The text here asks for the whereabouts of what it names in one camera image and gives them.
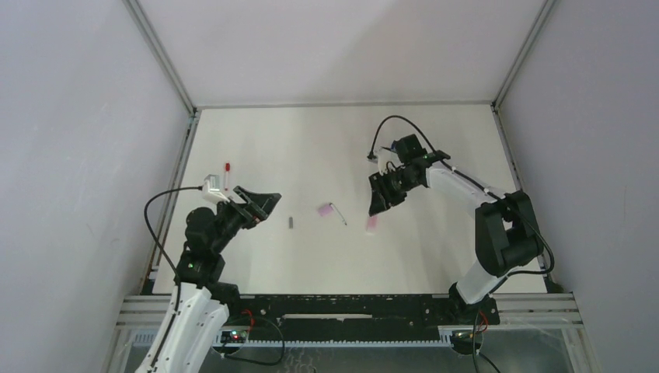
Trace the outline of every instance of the red wire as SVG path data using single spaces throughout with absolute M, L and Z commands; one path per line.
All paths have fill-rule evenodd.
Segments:
M 247 333 L 251 332 L 254 324 L 256 323 L 256 320 L 254 320 L 254 315 L 252 315 L 252 312 L 248 309 L 243 309 L 240 313 L 243 315 L 249 315 L 249 329 L 247 330 Z
M 485 313 L 483 311 L 479 311 L 480 317 L 483 319 L 483 321 L 480 322 L 480 325 L 482 326 L 483 323 L 485 323 L 485 329 L 481 330 L 480 332 L 483 333 L 487 330 L 487 327 L 490 326 L 490 322 L 487 321 L 487 316 L 485 316 Z

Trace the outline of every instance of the pink eraser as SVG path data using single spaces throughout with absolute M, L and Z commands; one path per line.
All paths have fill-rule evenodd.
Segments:
M 366 232 L 373 233 L 375 231 L 375 226 L 378 224 L 378 215 L 369 216 L 366 221 Z
M 320 216 L 327 216 L 329 214 L 332 214 L 332 211 L 334 211 L 334 208 L 332 208 L 332 204 L 324 204 L 323 206 L 318 208 L 318 213 Z

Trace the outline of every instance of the black cable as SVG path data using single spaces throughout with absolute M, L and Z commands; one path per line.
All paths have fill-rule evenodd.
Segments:
M 436 151 L 434 150 L 434 147 L 432 146 L 430 140 L 428 140 L 428 138 L 426 137 L 426 135 L 424 134 L 424 132 L 423 132 L 419 127 L 417 127 L 416 124 L 412 123 L 411 120 L 409 120 L 409 119 L 407 119 L 407 118 L 405 118 L 405 117 L 401 117 L 400 115 L 390 115 L 390 116 L 386 117 L 385 119 L 383 119 L 382 122 L 380 122 L 380 125 L 378 126 L 378 130 L 375 132 L 375 136 L 373 137 L 373 144 L 371 145 L 371 151 L 368 153 L 368 158 L 369 158 L 369 159 L 374 159 L 374 158 L 375 158 L 375 155 L 373 154 L 373 150 L 375 149 L 375 142 L 378 140 L 378 135 L 380 134 L 380 130 L 382 129 L 382 125 L 383 125 L 387 120 L 390 120 L 390 119 L 392 119 L 392 118 L 397 118 L 397 119 L 400 119 L 400 120 L 404 120 L 404 121 L 406 121 L 410 126 L 414 127 L 414 129 L 417 130 L 417 132 L 421 135 L 421 137 L 424 138 L 424 140 L 426 141 L 426 143 L 428 144 L 428 146 L 430 147 L 430 149 L 431 149 L 433 152 L 436 152 Z
M 279 326 L 277 326 L 277 324 L 275 324 L 274 322 L 271 322 L 269 319 L 266 319 L 266 318 L 260 317 L 260 316 L 252 316 L 252 317 L 254 319 L 257 319 L 257 320 L 262 320 L 262 321 L 268 322 L 269 324 L 274 326 L 274 328 L 279 333 L 279 337 L 281 337 L 281 354 L 279 355 L 279 358 L 276 361 L 258 361 L 258 360 L 245 359 L 244 357 L 236 357 L 236 356 L 227 355 L 227 354 L 225 354 L 224 357 L 226 359 L 229 359 L 229 360 L 242 361 L 244 363 L 251 363 L 251 364 L 257 364 L 257 365 L 264 365 L 264 366 L 267 366 L 267 367 L 273 367 L 274 365 L 278 365 L 279 363 L 281 363 L 282 360 L 284 360 L 284 356 L 286 355 L 286 343 L 284 342 L 284 334 L 281 332 L 281 329 L 279 329 Z
M 478 368 L 478 361 L 476 361 L 476 326 L 478 325 L 478 316 L 480 316 L 481 308 L 482 307 L 479 307 L 478 310 L 476 311 L 476 317 L 474 317 L 474 327 L 472 330 L 472 359 L 474 362 L 474 368 L 476 369 L 476 373 L 480 373 L 480 369 Z
M 494 368 L 494 370 L 497 371 L 497 373 L 501 373 L 499 368 L 497 368 L 497 366 L 487 356 L 485 356 L 482 352 L 479 352 L 478 356 L 482 357 L 483 359 L 485 359 L 485 361 L 490 363 L 490 365 L 492 365 L 492 368 Z
M 230 315 L 228 317 L 227 321 L 224 323 L 224 325 L 222 325 L 222 328 L 236 327 L 236 326 L 249 327 L 248 333 L 247 333 L 247 336 L 249 338 L 249 333 L 251 333 L 252 330 L 257 329 L 257 328 L 253 327 L 251 323 L 249 323 L 248 325 L 243 325 L 242 321 L 243 320 L 250 321 L 250 320 L 253 320 L 253 319 L 254 319 L 254 316 L 252 316 L 252 315 L 243 315 L 243 314 L 241 314 L 241 315 Z M 216 354 L 220 354 L 222 356 L 222 358 L 224 358 L 224 356 L 226 356 L 228 354 L 235 354 L 236 352 L 240 351 L 240 349 L 242 348 L 242 346 L 241 347 L 235 347 L 235 350 L 233 352 L 227 353 L 227 352 L 225 352 L 225 347 L 229 342 L 232 342 L 232 341 L 228 338 L 228 339 L 226 339 L 226 341 L 220 347 L 213 346 L 211 349 Z
M 549 244 L 547 243 L 547 241 L 545 240 L 545 238 L 540 234 L 540 232 L 538 231 L 538 229 L 536 229 L 535 226 L 531 223 L 531 221 L 529 221 L 529 220 L 528 220 L 528 219 L 527 219 L 527 218 L 526 218 L 526 217 L 525 217 L 525 216 L 524 216 L 524 215 L 523 215 L 523 214 L 522 214 L 517 208 L 515 208 L 515 207 L 513 207 L 511 204 L 509 204 L 508 201 L 506 201 L 506 200 L 500 198 L 499 196 L 497 196 L 496 194 L 494 194 L 494 193 L 492 193 L 492 192 L 488 192 L 487 195 L 489 195 L 490 197 L 494 198 L 495 200 L 502 201 L 504 204 L 506 204 L 506 207 L 508 208 L 508 210 L 512 211 L 512 212 L 513 212 L 514 214 L 516 214 L 516 215 L 517 215 L 522 221 L 524 221 L 524 223 L 525 223 L 526 225 L 528 225 L 528 227 L 529 227 L 529 228 L 535 233 L 535 235 L 538 236 L 538 238 L 540 239 L 540 241 L 542 242 L 542 244 L 543 244 L 543 245 L 545 246 L 545 248 L 547 249 L 547 255 L 549 255 L 549 267 L 547 267 L 546 269 L 544 269 L 544 270 L 538 270 L 538 271 L 536 271 L 536 270 L 516 270 L 515 272 L 511 272 L 511 273 L 509 273 L 508 275 L 506 275 L 506 277 L 514 276 L 514 275 L 516 275 L 516 274 L 538 274 L 538 275 L 545 275 L 545 274 L 549 274 L 549 273 L 551 273 L 551 272 L 554 270 L 554 264 L 555 264 L 555 262 L 554 262 L 554 253 L 553 253 L 551 247 L 549 247 Z
M 167 260 L 167 263 L 169 264 L 169 266 L 172 267 L 172 270 L 174 271 L 174 280 L 175 281 L 176 281 L 176 279 L 179 278 L 179 274 L 176 272 L 176 266 L 174 265 L 174 262 L 172 261 L 171 258 L 169 258 L 169 255 L 167 255 L 167 252 L 162 247 L 162 244 L 158 240 L 158 237 L 155 235 L 155 232 L 153 232 L 153 228 L 151 227 L 151 223 L 148 221 L 148 206 L 151 204 L 151 202 L 158 199 L 158 197 L 164 196 L 165 194 L 175 193 L 175 192 L 179 192 L 181 190 L 201 190 L 201 189 L 202 189 L 201 186 L 189 186 L 189 187 L 185 186 L 185 187 L 182 187 L 182 188 L 165 190 L 164 192 L 160 192 L 160 193 L 156 194 L 155 196 L 151 197 L 151 199 L 148 200 L 148 202 L 145 205 L 144 213 L 145 213 L 146 228 L 148 228 L 149 233 L 151 233 L 151 237 L 153 237 L 153 240 L 155 241 L 155 245 L 158 246 L 158 248 L 160 249 L 160 253 L 162 253 L 162 256 L 165 257 L 165 260 Z
M 453 173 L 455 173 L 456 175 L 462 177 L 463 179 L 469 181 L 469 182 L 470 182 L 471 184 L 473 184 L 476 188 L 482 190 L 483 192 L 485 191 L 486 188 L 485 188 L 483 185 L 481 185 L 480 183 L 478 183 L 477 181 L 475 181 L 475 180 L 472 179 L 471 177 L 467 176 L 466 174 L 461 173 L 460 170 L 458 170 L 458 169 L 454 169 L 453 166 L 450 166 L 448 163 L 446 163 L 446 162 L 444 161 L 444 159 L 440 159 L 439 162 L 441 162 L 441 164 L 444 165 L 444 167 L 446 167 L 447 169 L 450 169 L 451 172 L 453 172 Z
M 394 165 L 393 162 L 387 161 L 387 172 L 388 171 L 396 171 L 397 169 L 398 169 L 398 167 L 396 167 L 396 165 Z
M 155 232 L 153 232 L 153 228 L 151 227 L 151 222 L 148 220 L 148 207 L 154 200 L 156 200 L 158 197 L 164 196 L 165 194 L 175 193 L 181 190 L 201 190 L 201 189 L 202 189 L 201 186 L 189 186 L 189 187 L 185 186 L 182 188 L 166 190 L 164 192 L 158 193 L 155 196 L 153 196 L 150 200 L 148 200 L 148 202 L 145 205 L 144 216 L 145 216 L 146 228 L 148 228 L 149 233 L 151 233 L 151 237 L 155 241 L 155 245 L 158 247 L 158 249 L 160 249 L 160 253 L 162 253 L 162 255 L 165 257 L 167 263 L 169 263 L 169 266 L 172 267 L 172 270 L 174 271 L 174 284 L 176 285 L 176 304 L 174 305 L 174 313 L 172 314 L 172 317 L 169 319 L 169 324 L 167 324 L 167 329 L 165 329 L 165 334 L 163 335 L 162 340 L 160 341 L 160 345 L 158 346 L 158 349 L 155 351 L 155 355 L 151 360 L 152 368 L 155 366 L 155 363 L 158 362 L 158 356 L 160 356 L 162 347 L 165 345 L 165 341 L 167 341 L 167 336 L 169 335 L 169 331 L 172 329 L 172 325 L 174 324 L 174 319 L 176 318 L 176 315 L 178 314 L 179 311 L 179 303 L 181 301 L 181 279 L 179 277 L 179 274 L 176 272 L 176 266 L 174 266 L 174 262 L 172 261 L 171 258 L 169 258 L 169 255 L 167 255 L 167 252 L 165 251 L 165 249 L 162 247 L 162 244 L 158 240 L 158 236 L 156 236 Z

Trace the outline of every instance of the gray wall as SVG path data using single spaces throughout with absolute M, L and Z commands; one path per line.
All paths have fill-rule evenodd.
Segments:
M 118 0 L 2 2 L 0 55 L 0 371 L 98 371 L 187 113 Z
M 504 101 L 604 371 L 659 371 L 659 2 L 560 2 Z

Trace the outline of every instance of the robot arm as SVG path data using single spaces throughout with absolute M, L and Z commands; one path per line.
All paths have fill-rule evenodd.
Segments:
M 446 162 L 449 155 L 441 151 L 426 152 L 415 135 L 395 141 L 391 152 L 396 153 L 402 165 L 369 176 L 371 216 L 402 203 L 407 191 L 423 185 L 456 199 L 475 220 L 477 261 L 449 289 L 449 297 L 455 300 L 459 310 L 486 300 L 511 270 L 542 253 L 542 244 L 527 225 L 527 222 L 536 226 L 537 223 L 531 201 L 524 192 L 504 194 L 458 171 Z M 527 222 L 513 214 L 511 208 L 520 211 Z
M 239 299 L 238 287 L 218 282 L 225 261 L 221 252 L 240 229 L 254 228 L 266 220 L 281 195 L 251 193 L 237 186 L 245 201 L 237 204 L 217 188 L 209 176 L 202 189 L 204 199 L 216 204 L 217 214 L 199 207 L 186 219 L 186 244 L 176 266 L 166 317 L 136 373 L 199 371 L 214 337 Z

